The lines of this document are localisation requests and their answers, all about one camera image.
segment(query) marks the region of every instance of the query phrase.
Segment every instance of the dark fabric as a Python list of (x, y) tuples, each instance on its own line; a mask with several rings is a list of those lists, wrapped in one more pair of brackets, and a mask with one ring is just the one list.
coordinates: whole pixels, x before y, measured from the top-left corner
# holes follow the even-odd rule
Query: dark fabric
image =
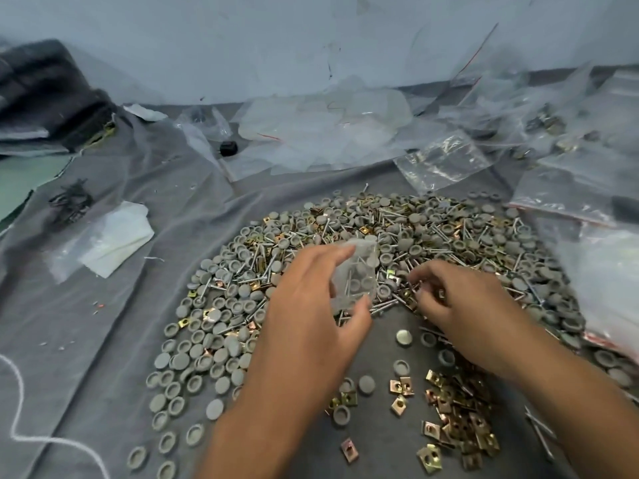
[[(162, 329), (175, 320), (174, 310), (185, 296), (186, 283), (199, 261), (216, 255), (249, 220), (270, 211), (295, 210), (307, 201), (319, 201), (333, 190), (346, 195), (411, 194), (392, 163), (343, 172), (270, 177), (257, 175), (232, 187), (210, 162), (188, 148), (180, 132), (168, 123), (143, 124), (124, 116), (117, 135), (77, 158), (57, 181), (40, 188), (1, 243), (0, 352), (20, 367), (26, 402), (18, 426), (21, 434), (55, 434), (82, 441), (105, 460), (112, 478), (128, 476), (129, 451), (145, 445), (146, 467), (136, 476), (155, 478), (164, 458), (157, 452), (159, 434), (151, 429), (148, 403), (154, 392), (144, 380), (164, 340)], [(513, 160), (450, 187), (444, 194), (462, 197), (469, 190), (497, 192), (506, 199), (523, 170)], [(154, 238), (114, 272), (102, 279), (82, 268), (56, 285), (44, 264), (45, 252), (63, 241), (66, 233), (46, 233), (47, 200), (60, 186), (86, 178), (85, 188), (96, 200), (91, 211), (74, 225), (86, 225), (121, 201), (149, 208)], [(164, 260), (144, 259), (145, 256)], [(104, 304), (97, 314), (95, 301)], [(370, 374), (377, 390), (360, 397), (346, 430), (336, 430), (325, 415), (318, 417), (290, 467), (290, 477), (422, 477), (415, 453), (427, 441), (420, 436), (420, 420), (435, 419), (424, 399), (423, 377), (436, 365), (436, 352), (419, 344), (419, 323), (401, 309), (376, 319), (349, 376)], [(397, 330), (411, 330), (415, 343), (397, 346)], [(397, 359), (410, 363), (416, 395), (403, 417), (391, 410), (388, 380)], [(179, 477), (192, 475), (204, 445), (189, 449), (184, 433), (192, 424), (211, 424), (204, 416), (215, 396), (210, 378), (202, 393), (188, 399), (184, 415), (171, 422), (179, 434), (172, 454)], [(295, 400), (295, 388), (291, 389)], [(557, 477), (542, 459), (542, 451), (523, 419), (518, 395), (507, 388), (500, 394), (504, 406), (495, 429), (502, 442), (496, 459), (485, 459), (474, 477)], [(99, 478), (86, 454), (66, 446), (17, 444), (8, 430), (17, 404), (17, 386), (10, 370), (0, 363), (0, 477)], [(350, 436), (360, 459), (348, 466), (339, 444)], [(247, 460), (251, 451), (247, 450)], [(440, 477), (461, 477), (459, 457), (444, 458)]]

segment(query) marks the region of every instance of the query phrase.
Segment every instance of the small black object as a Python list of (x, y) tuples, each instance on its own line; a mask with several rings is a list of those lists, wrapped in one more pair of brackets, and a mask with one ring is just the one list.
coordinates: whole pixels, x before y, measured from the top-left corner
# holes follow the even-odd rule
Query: small black object
[(233, 156), (238, 153), (238, 144), (235, 141), (224, 141), (220, 144), (220, 154), (222, 156)]
[(49, 199), (49, 205), (58, 207), (58, 214), (50, 222), (54, 229), (80, 220), (93, 205), (93, 197), (84, 189), (85, 179), (79, 179), (74, 184), (63, 186), (62, 193)]

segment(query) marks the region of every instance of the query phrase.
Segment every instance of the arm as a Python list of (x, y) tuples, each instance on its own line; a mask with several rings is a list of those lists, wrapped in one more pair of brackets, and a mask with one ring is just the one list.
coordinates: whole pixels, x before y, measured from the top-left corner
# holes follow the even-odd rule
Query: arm
[[(639, 413), (601, 370), (534, 323), (491, 274), (432, 260), (409, 279), (422, 282), (421, 311), (469, 361), (513, 382), (548, 420), (582, 478), (636, 477)], [(443, 287), (445, 304), (434, 287)]]
[(367, 297), (342, 328), (330, 309), (331, 275), (354, 250), (333, 245), (302, 250), (284, 274), (242, 393), (218, 420), (197, 479), (281, 475), (371, 327)]

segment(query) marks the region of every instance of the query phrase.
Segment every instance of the white cord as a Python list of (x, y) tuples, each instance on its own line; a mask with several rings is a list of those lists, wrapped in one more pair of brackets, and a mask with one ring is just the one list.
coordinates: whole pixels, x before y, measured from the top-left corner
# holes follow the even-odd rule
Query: white cord
[(22, 375), (20, 374), (20, 370), (12, 362), (9, 358), (7, 358), (4, 354), (0, 353), (0, 360), (3, 360), (9, 367), (11, 368), (13, 374), (18, 380), (18, 410), (15, 411), (15, 417), (13, 418), (13, 423), (11, 424), (11, 430), (9, 430), (9, 437), (11, 440), (15, 442), (35, 442), (35, 443), (43, 443), (43, 444), (62, 444), (68, 445), (70, 447), (74, 447), (78, 450), (86, 452), (89, 454), (92, 459), (98, 464), (100, 467), (100, 472), (104, 479), (110, 479), (108, 475), (107, 467), (104, 465), (104, 461), (100, 457), (100, 455), (94, 451), (91, 447), (84, 445), (81, 442), (76, 442), (69, 439), (63, 439), (60, 437), (27, 437), (26, 435), (18, 434), (15, 429), (18, 427), (18, 421), (20, 420), (20, 414), (22, 413), (22, 405), (24, 404), (24, 382), (22, 381)]

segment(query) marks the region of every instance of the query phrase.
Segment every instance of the wall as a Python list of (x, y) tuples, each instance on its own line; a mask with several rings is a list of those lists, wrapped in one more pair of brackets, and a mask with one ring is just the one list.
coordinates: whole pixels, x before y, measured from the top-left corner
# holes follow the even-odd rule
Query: wall
[(446, 80), (492, 43), (531, 69), (637, 62), (639, 0), (0, 0), (0, 37), (59, 38), (117, 102), (193, 104)]

